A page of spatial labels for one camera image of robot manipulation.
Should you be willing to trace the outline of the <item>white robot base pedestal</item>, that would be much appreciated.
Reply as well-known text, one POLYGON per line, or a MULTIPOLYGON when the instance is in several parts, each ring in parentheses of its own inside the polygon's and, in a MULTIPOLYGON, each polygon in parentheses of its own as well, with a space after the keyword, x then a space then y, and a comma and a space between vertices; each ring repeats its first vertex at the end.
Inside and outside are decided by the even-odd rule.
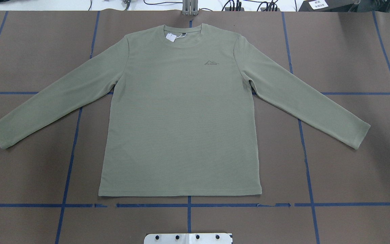
POLYGON ((152 233, 144 244, 232 244, 231 233, 152 233))

